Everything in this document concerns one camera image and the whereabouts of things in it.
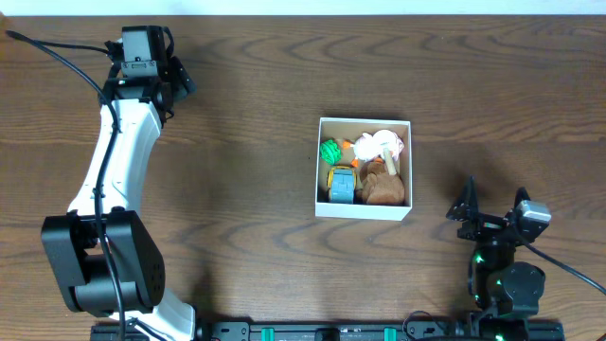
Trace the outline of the pink white duck toy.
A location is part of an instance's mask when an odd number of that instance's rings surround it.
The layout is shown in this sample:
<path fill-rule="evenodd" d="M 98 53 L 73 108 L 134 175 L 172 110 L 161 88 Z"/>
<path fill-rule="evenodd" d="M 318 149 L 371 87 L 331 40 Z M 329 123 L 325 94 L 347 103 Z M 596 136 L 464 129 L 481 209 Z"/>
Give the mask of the pink white duck toy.
<path fill-rule="evenodd" d="M 355 142 L 348 140 L 343 142 L 343 149 L 354 153 L 351 162 L 353 167 L 359 167 L 362 162 L 373 161 L 376 158 L 385 159 L 385 149 L 389 150 L 389 155 L 394 161 L 398 161 L 403 148 L 403 141 L 390 130 L 379 130 L 374 135 L 363 133 Z"/>

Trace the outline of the brown plush bear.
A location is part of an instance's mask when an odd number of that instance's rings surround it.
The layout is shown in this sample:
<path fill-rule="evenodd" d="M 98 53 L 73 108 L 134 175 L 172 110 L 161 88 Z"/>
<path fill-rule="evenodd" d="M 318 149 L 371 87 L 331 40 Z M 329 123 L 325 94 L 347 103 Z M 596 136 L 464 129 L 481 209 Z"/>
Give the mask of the brown plush bear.
<path fill-rule="evenodd" d="M 401 206 L 405 202 L 405 186 L 398 175 L 390 175 L 381 162 L 368 162 L 360 172 L 361 187 L 356 199 L 365 205 Z"/>

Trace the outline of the grey yellow toy car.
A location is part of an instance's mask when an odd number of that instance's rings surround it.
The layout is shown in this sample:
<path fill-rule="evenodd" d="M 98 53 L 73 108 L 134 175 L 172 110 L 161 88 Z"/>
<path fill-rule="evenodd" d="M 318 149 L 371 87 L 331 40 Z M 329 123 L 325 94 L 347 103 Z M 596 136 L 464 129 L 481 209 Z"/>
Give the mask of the grey yellow toy car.
<path fill-rule="evenodd" d="M 353 204 L 357 186 L 355 169 L 348 166 L 332 167 L 328 175 L 327 186 L 330 203 Z"/>

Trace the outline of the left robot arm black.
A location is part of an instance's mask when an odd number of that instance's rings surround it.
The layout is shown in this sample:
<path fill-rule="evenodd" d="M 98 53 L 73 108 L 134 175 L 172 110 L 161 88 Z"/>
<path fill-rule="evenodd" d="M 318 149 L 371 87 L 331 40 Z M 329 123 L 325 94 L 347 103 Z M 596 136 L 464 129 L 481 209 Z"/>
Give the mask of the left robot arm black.
<path fill-rule="evenodd" d="M 192 340 L 195 310 L 166 286 L 163 257 L 139 217 L 154 143 L 175 102 L 196 90 L 168 27 L 124 27 L 97 86 L 101 126 L 84 182 L 41 238 L 66 307 L 109 317 L 97 340 Z"/>

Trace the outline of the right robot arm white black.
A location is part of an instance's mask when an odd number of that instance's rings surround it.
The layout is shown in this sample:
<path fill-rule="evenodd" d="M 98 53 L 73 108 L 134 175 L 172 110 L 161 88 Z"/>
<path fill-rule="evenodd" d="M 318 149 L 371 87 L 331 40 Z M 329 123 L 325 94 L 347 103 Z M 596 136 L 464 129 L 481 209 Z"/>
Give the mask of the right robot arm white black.
<path fill-rule="evenodd" d="M 468 267 L 468 291 L 478 310 L 469 313 L 465 334 L 484 340 L 527 340 L 527 319 L 539 311 L 545 273 L 517 261 L 519 246 L 532 243 L 546 230 L 551 213 L 518 188 L 514 206 L 505 216 L 479 209 L 476 184 L 470 177 L 446 218 L 461 223 L 459 239 L 475 243 Z"/>

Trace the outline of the green round toy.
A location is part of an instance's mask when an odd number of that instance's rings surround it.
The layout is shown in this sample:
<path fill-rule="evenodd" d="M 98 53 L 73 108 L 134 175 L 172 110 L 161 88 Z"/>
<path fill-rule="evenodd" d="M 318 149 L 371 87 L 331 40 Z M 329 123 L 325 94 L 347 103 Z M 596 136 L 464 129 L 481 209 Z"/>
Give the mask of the green round toy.
<path fill-rule="evenodd" d="M 326 140 L 319 145 L 320 158 L 331 166 L 336 165 L 342 158 L 342 152 L 334 139 Z"/>

